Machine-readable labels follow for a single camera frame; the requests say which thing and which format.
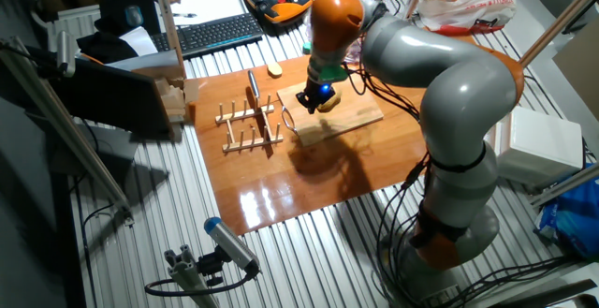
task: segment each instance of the keyboard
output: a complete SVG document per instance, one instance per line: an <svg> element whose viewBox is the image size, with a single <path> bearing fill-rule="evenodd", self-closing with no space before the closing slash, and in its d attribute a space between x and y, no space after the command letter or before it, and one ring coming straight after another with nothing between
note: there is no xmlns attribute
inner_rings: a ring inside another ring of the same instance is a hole
<svg viewBox="0 0 599 308"><path fill-rule="evenodd" d="M258 41L264 33L251 13L190 25L177 30L183 58ZM151 36L158 51L168 51L167 34Z"/></svg>

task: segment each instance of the white paper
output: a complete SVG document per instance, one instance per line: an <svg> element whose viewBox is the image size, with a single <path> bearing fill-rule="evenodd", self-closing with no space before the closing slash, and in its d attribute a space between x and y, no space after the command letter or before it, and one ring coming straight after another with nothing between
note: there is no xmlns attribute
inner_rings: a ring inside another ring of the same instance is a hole
<svg viewBox="0 0 599 308"><path fill-rule="evenodd" d="M170 6L176 25L210 22L242 14L240 0L181 0ZM196 14L194 18L177 17L176 14Z"/></svg>
<svg viewBox="0 0 599 308"><path fill-rule="evenodd" d="M150 68L157 66L178 66L179 60L177 59L177 52L175 50L161 51L155 54L148 54L144 56L138 56L130 59L125 59L106 66L122 70L135 70L140 68Z"/></svg>
<svg viewBox="0 0 599 308"><path fill-rule="evenodd" d="M158 53L148 31L141 26L123 34L119 39L128 43L138 56Z"/></svg>

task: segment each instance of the white box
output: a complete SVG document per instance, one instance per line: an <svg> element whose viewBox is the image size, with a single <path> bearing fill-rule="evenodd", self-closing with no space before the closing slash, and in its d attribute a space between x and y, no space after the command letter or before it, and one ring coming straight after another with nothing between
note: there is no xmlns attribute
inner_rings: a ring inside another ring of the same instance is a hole
<svg viewBox="0 0 599 308"><path fill-rule="evenodd" d="M582 169L578 124L515 107L497 127L499 134L494 149L501 177L544 187Z"/></svg>

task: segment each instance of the wooden cutting board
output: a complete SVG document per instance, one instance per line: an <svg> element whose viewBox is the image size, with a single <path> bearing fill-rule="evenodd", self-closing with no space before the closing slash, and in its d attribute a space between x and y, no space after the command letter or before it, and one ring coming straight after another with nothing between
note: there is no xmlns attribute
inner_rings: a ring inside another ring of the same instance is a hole
<svg viewBox="0 0 599 308"><path fill-rule="evenodd" d="M304 82L277 91L281 103L291 114L292 120L289 121L293 121L303 146L383 119L383 112L371 92L366 90L364 95L356 94L349 80L333 84L335 92L341 94L341 101L333 110L324 113L317 111L311 115L296 99L296 93L305 87Z"/></svg>

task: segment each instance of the wooden table top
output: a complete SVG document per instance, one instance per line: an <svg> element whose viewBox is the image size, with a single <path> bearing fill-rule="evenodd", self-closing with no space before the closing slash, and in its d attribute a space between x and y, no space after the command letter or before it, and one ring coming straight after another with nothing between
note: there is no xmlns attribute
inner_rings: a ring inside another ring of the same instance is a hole
<svg viewBox="0 0 599 308"><path fill-rule="evenodd" d="M271 78L265 66L253 69L261 99L271 94L275 106L269 114L270 126L274 129L281 123L285 140L252 151L224 154L226 124L214 121L219 103L225 113L230 112L232 100L236 110L242 110L243 99L251 94L247 70L197 79L198 100L191 105L197 138L221 218L237 234L399 183L426 152L416 121L378 97L383 121L303 148L284 127L276 92L305 82L308 60L304 56L280 63L283 76L279 79ZM419 108L424 89L396 91ZM263 129L255 118L234 121L235 137L244 130L249 139L252 125Z"/></svg>

